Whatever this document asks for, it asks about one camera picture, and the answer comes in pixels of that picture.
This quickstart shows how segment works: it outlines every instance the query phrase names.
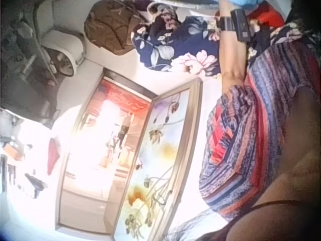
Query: black strap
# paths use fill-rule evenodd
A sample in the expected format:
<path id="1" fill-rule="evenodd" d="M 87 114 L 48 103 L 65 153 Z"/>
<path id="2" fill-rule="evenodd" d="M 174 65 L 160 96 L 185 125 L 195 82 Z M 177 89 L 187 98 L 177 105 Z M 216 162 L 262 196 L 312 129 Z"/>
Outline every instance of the black strap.
<path id="1" fill-rule="evenodd" d="M 224 228 L 222 228 L 219 231 L 211 233 L 211 239 L 210 241 L 225 241 L 227 234 L 229 233 L 230 229 L 243 217 L 246 215 L 250 214 L 253 211 L 256 211 L 258 209 L 267 207 L 267 206 L 273 206 L 273 205 L 288 205 L 288 206 L 294 206 L 294 207 L 304 207 L 307 209 L 315 210 L 316 218 L 318 218 L 319 209 L 317 207 L 313 207 L 312 205 L 302 202 L 302 201 L 297 201 L 297 200 L 280 200 L 280 201 L 272 201 L 272 202 L 266 202 L 257 206 L 252 207 L 248 212 L 244 213 L 243 215 L 240 215 L 239 217 L 235 218 L 232 220 L 229 224 L 227 224 Z"/>
<path id="2" fill-rule="evenodd" d="M 235 26 L 231 17 L 220 17 L 218 24 L 221 31 L 235 31 Z"/>

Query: floral fabric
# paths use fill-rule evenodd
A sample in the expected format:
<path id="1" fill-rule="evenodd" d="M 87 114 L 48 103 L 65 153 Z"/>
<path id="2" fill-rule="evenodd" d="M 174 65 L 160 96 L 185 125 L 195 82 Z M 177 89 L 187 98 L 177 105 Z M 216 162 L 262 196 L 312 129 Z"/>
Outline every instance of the floral fabric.
<path id="1" fill-rule="evenodd" d="M 187 72 L 199 76 L 221 73 L 219 65 L 219 17 L 206 21 L 202 17 L 186 17 L 180 23 L 174 10 L 163 8 L 151 23 L 139 24 L 131 38 L 140 61 L 148 69 Z M 296 23 L 274 29 L 251 21 L 252 42 L 248 45 L 248 67 L 272 44 L 301 39 Z"/>

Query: striped dress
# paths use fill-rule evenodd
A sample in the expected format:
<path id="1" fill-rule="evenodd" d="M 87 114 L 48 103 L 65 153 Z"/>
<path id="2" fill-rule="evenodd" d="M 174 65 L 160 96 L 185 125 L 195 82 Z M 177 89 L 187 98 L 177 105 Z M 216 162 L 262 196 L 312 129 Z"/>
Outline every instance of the striped dress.
<path id="1" fill-rule="evenodd" d="M 300 42 L 272 45 L 248 69 L 245 86 L 233 86 L 210 113 L 199 189 L 227 221 L 257 201 L 275 179 L 285 123 L 300 87 L 319 99 L 320 71 Z"/>

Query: pink flower print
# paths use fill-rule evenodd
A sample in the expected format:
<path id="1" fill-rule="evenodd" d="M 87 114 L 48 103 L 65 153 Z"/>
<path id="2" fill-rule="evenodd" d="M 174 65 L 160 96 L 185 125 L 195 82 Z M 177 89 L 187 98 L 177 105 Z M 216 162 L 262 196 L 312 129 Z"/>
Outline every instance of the pink flower print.
<path id="1" fill-rule="evenodd" d="M 197 53 L 196 56 L 187 53 L 179 56 L 171 62 L 171 72 L 188 72 L 200 76 L 206 75 L 206 69 L 217 62 L 214 55 L 207 55 L 205 50 Z"/>

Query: mirror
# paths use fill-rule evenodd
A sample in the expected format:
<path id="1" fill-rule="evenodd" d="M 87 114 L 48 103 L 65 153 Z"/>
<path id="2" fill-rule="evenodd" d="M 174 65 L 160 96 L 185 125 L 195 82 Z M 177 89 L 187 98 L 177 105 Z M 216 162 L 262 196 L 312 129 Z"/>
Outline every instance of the mirror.
<path id="1" fill-rule="evenodd" d="M 70 148 L 60 225 L 113 232 L 149 105 L 107 77 L 100 81 Z"/>

